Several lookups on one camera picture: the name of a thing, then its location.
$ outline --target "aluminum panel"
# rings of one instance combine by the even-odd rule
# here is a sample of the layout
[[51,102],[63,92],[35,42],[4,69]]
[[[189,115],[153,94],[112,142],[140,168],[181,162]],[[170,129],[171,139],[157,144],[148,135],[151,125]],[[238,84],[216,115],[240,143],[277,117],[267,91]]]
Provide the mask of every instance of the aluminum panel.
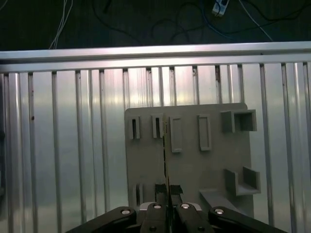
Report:
[[95,170],[95,201],[96,216],[105,213],[105,189],[104,183],[104,161],[103,161],[103,138],[102,138],[102,112],[99,70],[91,71],[91,93],[92,93],[92,129],[93,129],[93,154]]
[[[9,115],[8,113],[8,88],[7,88],[7,83],[8,79],[4,77],[3,74],[0,74],[0,92],[1,92],[1,102],[0,102],[0,111],[2,111],[4,114],[0,116],[0,130],[3,130],[4,132],[6,132],[6,137],[9,136],[7,129],[7,125],[6,123],[8,123],[8,118],[7,116]],[[0,144],[0,153],[1,156],[5,156],[7,158],[7,154],[6,153],[6,149],[9,149],[10,147],[7,145],[8,140],[5,141],[5,143],[1,143]],[[5,160],[5,168],[6,168],[6,172],[5,172],[5,176],[6,178],[8,178],[7,176],[7,172],[9,169],[7,160]],[[8,189],[6,188],[4,191],[4,197],[2,199],[2,205],[0,205],[0,232],[8,232],[8,193],[7,193]]]
[[198,104],[197,76],[192,67],[175,68],[176,105]]
[[81,224],[75,71],[57,72],[55,109],[61,202],[61,231]]
[[217,103],[215,66],[198,66],[199,104]]
[[34,232],[34,216],[33,216],[33,173],[32,173],[32,153],[30,125],[34,120],[32,118],[29,106],[33,103],[31,100],[32,86],[29,85],[29,80],[32,82],[32,77],[28,79],[28,73],[20,74],[20,110],[21,110],[21,132],[22,132],[22,166],[23,166],[23,189],[24,189],[24,218],[25,232]]
[[21,136],[21,110],[19,74],[9,74],[9,107],[10,107],[10,146],[11,158],[9,162],[15,165],[11,174],[10,207],[13,214],[13,232],[20,232],[25,224],[24,198],[23,198],[23,167],[22,167],[22,136]]
[[149,73],[151,82],[151,90],[152,90],[152,107],[160,107],[162,106],[162,88],[161,88],[161,76],[160,76],[160,68],[153,67],[151,68],[151,72]]
[[128,69],[127,84],[129,108],[150,106],[150,92],[146,68]]
[[128,205],[125,134],[124,134],[124,98],[122,69],[104,71],[104,157],[107,159],[107,176],[109,179],[109,207],[107,210]]
[[77,79],[77,97],[83,222],[96,217],[91,88],[90,71],[81,70]]
[[34,88],[34,151],[35,207],[37,231],[54,233],[60,230],[57,212],[52,73],[35,72]]
[[288,163],[284,118],[283,80],[281,64],[264,66],[266,110],[267,110],[267,147],[270,160],[272,209],[274,225],[291,232],[291,211],[289,196]]
[[293,53],[290,56],[284,54],[252,55],[252,56],[211,56],[211,57],[159,57],[159,58],[136,58],[136,59],[104,59],[94,61],[63,61],[51,63],[24,63],[24,64],[0,64],[1,72],[35,72],[46,70],[74,70],[74,69],[102,69],[102,68],[133,68],[141,67],[173,67],[189,66],[189,64],[200,65],[223,65],[223,64],[248,64],[248,63],[284,63],[295,61],[310,61],[311,53]]
[[161,68],[162,78],[162,106],[175,106],[176,105],[176,88],[175,88],[175,75],[174,71],[169,67]]
[[259,64],[242,66],[244,101],[248,109],[256,110],[257,131],[249,132],[252,169],[260,172],[261,193],[254,198],[255,219],[268,223],[268,197],[266,179],[265,144],[263,134],[262,99]]
[[223,103],[239,103],[241,98],[241,80],[237,65],[220,66],[220,80]]
[[287,98],[297,232],[309,232],[311,208],[310,157],[302,63],[286,64]]
[[[34,232],[60,232],[68,223],[90,220],[118,206],[117,199],[126,204],[121,145],[124,109],[221,100],[242,101],[257,111],[258,131],[250,133],[252,168],[260,171],[262,187],[262,193],[254,195],[255,218],[268,222],[269,213],[277,226],[288,229],[290,220],[281,223],[290,217],[292,232],[310,231],[310,42],[18,51],[0,52],[0,58],[5,61],[0,72],[5,72],[6,82],[6,136],[19,137],[5,145],[6,178],[12,185],[6,190],[8,202],[4,200],[1,208],[5,210],[0,213],[1,232],[32,232],[32,228]],[[286,63],[283,75],[281,63]],[[265,72],[260,73],[263,64]],[[64,103],[54,95],[58,77],[52,77],[51,70],[76,73],[73,79],[68,76],[68,82],[61,81],[67,86],[59,86],[76,103],[68,106],[76,114],[65,114]],[[16,96],[19,99],[11,102]],[[59,141],[69,132],[58,115],[67,122],[69,117],[77,119],[68,124],[72,129],[76,125],[76,133],[72,131],[66,138],[70,142],[75,138],[76,148]],[[284,145],[284,139],[286,148],[276,145]],[[77,152],[73,160],[77,176],[71,174],[77,193],[70,196],[81,196],[73,205],[75,210],[80,205],[81,212],[73,218],[62,215],[62,211],[72,211],[67,208],[69,202],[63,201],[64,192],[72,188],[72,184],[64,188],[68,181],[62,171],[67,158],[59,150],[66,146]],[[284,178],[286,170],[288,179]],[[281,191],[287,183],[289,197]]]

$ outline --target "screw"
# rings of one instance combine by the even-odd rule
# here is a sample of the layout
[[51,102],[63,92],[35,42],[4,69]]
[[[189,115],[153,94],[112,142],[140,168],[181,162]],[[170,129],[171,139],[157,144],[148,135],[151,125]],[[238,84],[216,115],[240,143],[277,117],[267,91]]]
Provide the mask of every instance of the screw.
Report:
[[181,207],[182,207],[183,209],[188,209],[190,206],[189,206],[188,204],[182,204]]
[[130,212],[131,212],[131,211],[129,211],[129,210],[122,210],[121,213],[122,213],[123,215],[128,215]]
[[204,227],[198,227],[198,231],[204,232],[204,231],[205,231],[205,228],[204,228]]
[[152,227],[149,228],[149,230],[150,230],[151,232],[155,232],[155,231],[156,231],[156,227],[152,226]]
[[223,215],[224,211],[222,209],[216,209],[215,213],[217,213],[218,215]]

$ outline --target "rectangular slot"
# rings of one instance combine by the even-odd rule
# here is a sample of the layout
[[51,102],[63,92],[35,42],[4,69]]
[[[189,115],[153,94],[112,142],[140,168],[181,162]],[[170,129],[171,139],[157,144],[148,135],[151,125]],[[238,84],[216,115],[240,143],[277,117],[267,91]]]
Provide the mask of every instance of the rectangular slot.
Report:
[[152,114],[153,137],[163,137],[163,114]]
[[254,121],[254,112],[234,114],[234,123],[236,131],[256,131],[256,122]]
[[140,139],[138,116],[133,116],[130,118],[129,135],[130,139]]
[[236,131],[257,131],[256,111],[228,111],[222,112],[223,132],[235,133]]
[[198,115],[198,127],[199,127],[200,150],[201,151],[211,150],[209,115],[207,114]]
[[173,153],[182,151],[182,122],[180,116],[170,117],[171,147]]
[[136,138],[136,120],[132,119],[133,138]]

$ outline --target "bolt head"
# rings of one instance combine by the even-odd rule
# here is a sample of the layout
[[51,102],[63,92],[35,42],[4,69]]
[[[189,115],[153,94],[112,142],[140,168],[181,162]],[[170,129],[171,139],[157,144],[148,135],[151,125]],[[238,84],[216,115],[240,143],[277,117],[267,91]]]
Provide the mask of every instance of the bolt head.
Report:
[[181,207],[182,207],[183,209],[188,209],[190,206],[189,206],[188,204],[182,204]]
[[215,213],[218,214],[218,215],[223,215],[224,211],[222,209],[216,209]]
[[131,211],[129,211],[129,210],[122,210],[121,213],[122,213],[123,215],[128,215],[130,212],[131,212]]

